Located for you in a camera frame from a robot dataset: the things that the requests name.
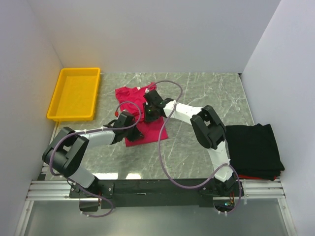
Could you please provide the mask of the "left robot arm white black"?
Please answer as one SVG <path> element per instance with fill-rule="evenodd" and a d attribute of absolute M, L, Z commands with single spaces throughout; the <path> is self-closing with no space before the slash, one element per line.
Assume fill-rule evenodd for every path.
<path fill-rule="evenodd" d="M 122 111 L 108 124 L 91 130 L 73 130 L 62 128 L 43 153 L 42 160 L 49 165 L 51 174 L 70 179 L 81 187 L 81 192 L 88 198 L 100 195 L 98 178 L 81 167 L 81 162 L 88 148 L 100 145 L 113 145 L 124 138 L 136 141 L 143 137 L 131 113 Z"/>

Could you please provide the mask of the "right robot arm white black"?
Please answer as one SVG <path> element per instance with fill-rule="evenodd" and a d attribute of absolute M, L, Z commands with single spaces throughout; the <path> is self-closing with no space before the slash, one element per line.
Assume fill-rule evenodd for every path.
<path fill-rule="evenodd" d="M 214 108 L 207 105 L 203 108 L 179 103 L 177 100 L 162 99 L 156 90 L 146 89 L 144 98 L 145 121 L 154 121 L 161 117 L 166 118 L 158 135 L 158 155 L 163 172 L 176 186 L 183 189 L 198 189 L 209 184 L 211 191 L 220 196 L 227 196 L 237 184 L 237 174 L 230 165 L 226 151 L 226 127 Z M 199 144 L 205 148 L 210 156 L 214 171 L 201 184 L 185 186 L 176 182 L 167 172 L 160 150 L 162 132 L 168 121 L 173 118 L 190 124 Z"/>

